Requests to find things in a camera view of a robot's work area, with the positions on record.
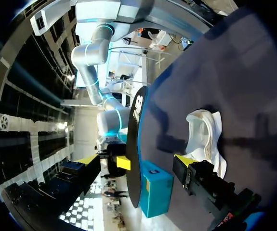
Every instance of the ceiling light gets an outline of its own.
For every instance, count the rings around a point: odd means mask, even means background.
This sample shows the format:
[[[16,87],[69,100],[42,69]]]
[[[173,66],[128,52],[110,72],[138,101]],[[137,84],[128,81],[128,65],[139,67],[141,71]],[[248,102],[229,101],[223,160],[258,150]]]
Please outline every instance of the ceiling light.
[[[64,123],[58,123],[57,127],[59,130],[64,130],[66,128]]]
[[[71,219],[70,219],[70,222],[71,222],[71,223],[76,223],[76,218],[71,218]]]
[[[81,228],[84,230],[88,230],[88,221],[87,220],[81,221]]]

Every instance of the dark gray surface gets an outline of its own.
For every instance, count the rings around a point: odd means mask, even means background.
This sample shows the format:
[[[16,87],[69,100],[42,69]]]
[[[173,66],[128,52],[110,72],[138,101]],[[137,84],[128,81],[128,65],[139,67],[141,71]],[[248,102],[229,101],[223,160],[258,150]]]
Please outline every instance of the dark gray surface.
[[[239,9],[184,52],[151,86],[141,131],[143,160],[172,172],[188,140],[186,116],[220,111],[226,181],[267,205],[277,191],[277,47],[248,9]],[[184,231],[206,230],[213,217],[175,179],[168,218]]]

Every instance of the white fabric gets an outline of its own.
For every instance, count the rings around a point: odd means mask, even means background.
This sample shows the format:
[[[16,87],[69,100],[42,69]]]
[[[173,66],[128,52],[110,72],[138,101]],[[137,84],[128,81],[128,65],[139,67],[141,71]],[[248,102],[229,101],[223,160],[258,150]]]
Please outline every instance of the white fabric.
[[[189,123],[189,140],[184,157],[197,161],[207,160],[214,165],[214,172],[222,179],[225,176],[227,163],[217,149],[217,142],[222,133],[220,112],[210,113],[196,110],[187,115]]]

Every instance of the black machine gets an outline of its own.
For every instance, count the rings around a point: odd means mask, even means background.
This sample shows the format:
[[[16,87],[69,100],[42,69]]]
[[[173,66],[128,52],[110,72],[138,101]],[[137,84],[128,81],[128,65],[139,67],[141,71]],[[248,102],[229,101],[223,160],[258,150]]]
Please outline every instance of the black machine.
[[[116,165],[117,155],[124,155],[125,144],[114,143],[107,150],[88,158],[84,163],[68,160],[47,183],[36,180],[16,183],[5,188],[1,195],[9,211],[23,230],[81,231],[58,219],[69,210],[81,193],[86,194],[101,171],[100,159],[107,159],[110,174],[123,176],[125,170]]]
[[[184,164],[177,156],[173,172],[187,193],[195,195],[214,216],[209,230],[244,231],[244,220],[255,211],[261,197],[249,189],[236,194],[235,184],[226,182],[213,172],[214,165],[204,160]]]

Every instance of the teal box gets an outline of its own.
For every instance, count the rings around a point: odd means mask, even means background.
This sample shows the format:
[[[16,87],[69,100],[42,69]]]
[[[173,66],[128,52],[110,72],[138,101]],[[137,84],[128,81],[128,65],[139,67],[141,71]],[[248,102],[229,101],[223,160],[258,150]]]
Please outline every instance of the teal box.
[[[154,165],[143,161],[142,194],[140,207],[147,218],[168,212],[171,201],[173,176]]]

